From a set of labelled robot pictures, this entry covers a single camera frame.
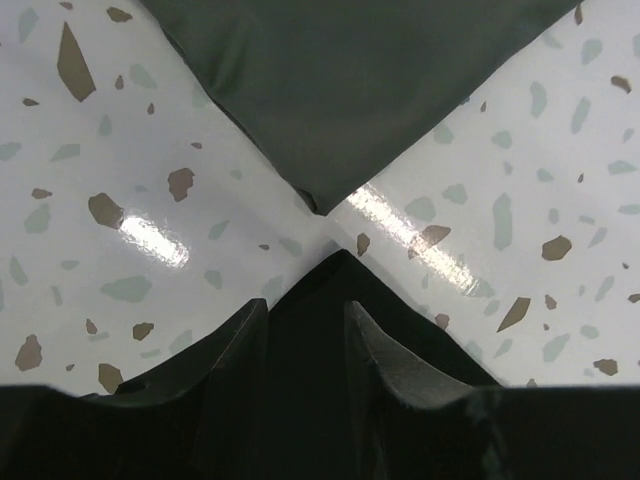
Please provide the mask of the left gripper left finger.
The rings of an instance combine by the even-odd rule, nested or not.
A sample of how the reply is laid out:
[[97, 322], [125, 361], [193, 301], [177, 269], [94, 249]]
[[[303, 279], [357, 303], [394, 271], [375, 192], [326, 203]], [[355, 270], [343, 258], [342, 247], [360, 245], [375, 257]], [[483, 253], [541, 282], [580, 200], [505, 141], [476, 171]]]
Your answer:
[[112, 395], [1, 390], [4, 479], [258, 479], [268, 307], [216, 331]]

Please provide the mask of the black t shirt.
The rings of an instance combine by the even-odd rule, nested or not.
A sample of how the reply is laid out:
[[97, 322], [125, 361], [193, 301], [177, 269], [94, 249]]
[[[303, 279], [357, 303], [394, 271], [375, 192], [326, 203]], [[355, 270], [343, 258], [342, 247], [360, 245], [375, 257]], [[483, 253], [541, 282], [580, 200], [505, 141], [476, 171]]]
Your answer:
[[259, 452], [266, 479], [357, 476], [344, 353], [344, 306], [359, 302], [392, 338], [473, 386], [494, 379], [349, 252], [338, 251], [270, 311]]

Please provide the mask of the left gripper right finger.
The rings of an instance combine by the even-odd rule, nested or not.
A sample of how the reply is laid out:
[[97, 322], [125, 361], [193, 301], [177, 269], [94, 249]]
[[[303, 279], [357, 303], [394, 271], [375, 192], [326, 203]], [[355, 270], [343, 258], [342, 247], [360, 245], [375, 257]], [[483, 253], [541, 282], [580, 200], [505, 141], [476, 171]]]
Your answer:
[[472, 387], [344, 310], [361, 479], [635, 479], [639, 391]]

